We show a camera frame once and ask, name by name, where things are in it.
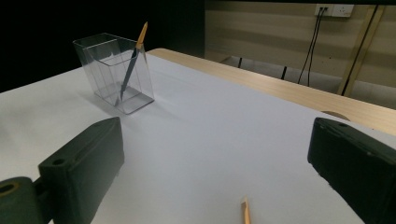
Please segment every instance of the white tabletop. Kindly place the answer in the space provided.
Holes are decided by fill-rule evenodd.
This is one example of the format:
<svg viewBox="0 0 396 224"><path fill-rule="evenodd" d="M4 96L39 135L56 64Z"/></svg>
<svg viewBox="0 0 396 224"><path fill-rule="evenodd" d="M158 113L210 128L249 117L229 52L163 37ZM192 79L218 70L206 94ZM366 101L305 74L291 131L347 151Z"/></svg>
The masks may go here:
<svg viewBox="0 0 396 224"><path fill-rule="evenodd" d="M36 180L51 153L117 116L125 164L92 223L240 224L244 196L252 223L362 223L306 159L314 119L341 119L149 54L148 66L155 102L128 116L82 68L1 93L0 180Z"/></svg>

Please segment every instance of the transparent pencil holder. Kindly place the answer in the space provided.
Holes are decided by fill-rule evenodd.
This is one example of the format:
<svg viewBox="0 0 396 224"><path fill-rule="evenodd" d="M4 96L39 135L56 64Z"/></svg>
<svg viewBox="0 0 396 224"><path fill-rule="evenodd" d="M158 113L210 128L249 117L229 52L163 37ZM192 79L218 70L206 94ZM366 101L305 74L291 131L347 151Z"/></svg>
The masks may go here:
<svg viewBox="0 0 396 224"><path fill-rule="evenodd" d="M154 101L143 45L106 33L73 44L94 94L124 114Z"/></svg>

